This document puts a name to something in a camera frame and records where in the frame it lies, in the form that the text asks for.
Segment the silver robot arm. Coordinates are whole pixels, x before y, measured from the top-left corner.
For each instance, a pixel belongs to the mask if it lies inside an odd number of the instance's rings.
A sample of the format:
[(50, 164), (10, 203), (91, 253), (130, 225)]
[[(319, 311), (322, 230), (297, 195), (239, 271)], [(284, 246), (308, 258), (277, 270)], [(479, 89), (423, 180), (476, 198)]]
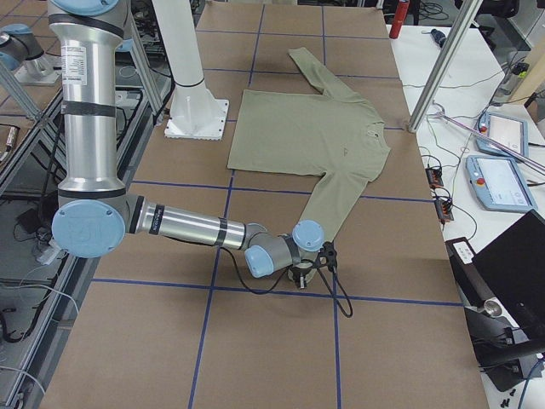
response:
[(257, 223), (156, 204), (126, 191), (118, 178), (115, 54), (136, 34), (127, 1), (51, 1), (49, 25), (60, 40), (66, 178), (58, 188), (54, 239), (68, 253), (104, 256), (128, 233), (146, 232), (182, 242), (244, 252), (261, 278), (289, 271), (305, 287), (324, 247), (324, 230), (303, 221), (274, 236)]

